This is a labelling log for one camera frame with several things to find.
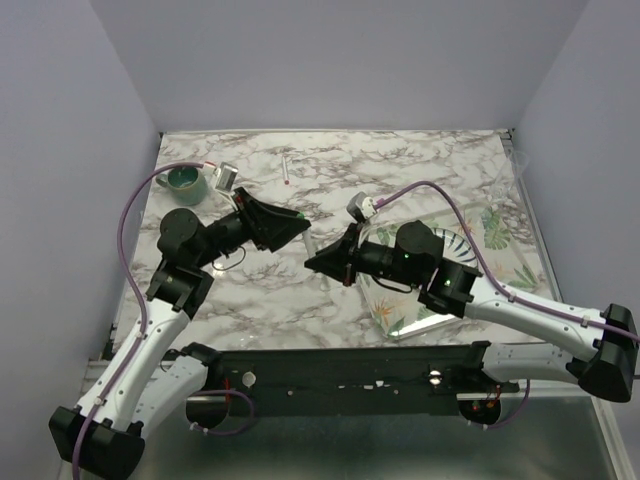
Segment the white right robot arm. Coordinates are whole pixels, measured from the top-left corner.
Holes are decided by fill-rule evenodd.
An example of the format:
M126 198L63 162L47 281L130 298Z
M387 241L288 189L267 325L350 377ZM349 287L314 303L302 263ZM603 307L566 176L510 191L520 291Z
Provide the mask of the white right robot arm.
M363 240L361 230L350 224L305 267L345 286L365 274L416 288L419 303L432 312L492 322L538 338L540 345L516 360L516 378L546 373L597 398L630 401L639 336L628 308L581 308L508 289L466 263L445 258L445 240L420 221L401 225L391 246Z

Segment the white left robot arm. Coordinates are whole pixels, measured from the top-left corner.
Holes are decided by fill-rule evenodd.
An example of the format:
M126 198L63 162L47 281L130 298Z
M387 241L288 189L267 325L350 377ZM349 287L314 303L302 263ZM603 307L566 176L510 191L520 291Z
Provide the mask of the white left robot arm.
M144 451L142 424L133 416L165 351L206 299L213 277L207 265L252 242L275 252L310 228L305 216L252 197L238 188L232 213L205 226L187 208L161 220L161 262L146 292L138 292L140 316L94 386L73 408L59 407L49 420L60 457L73 478L87 471L125 479Z

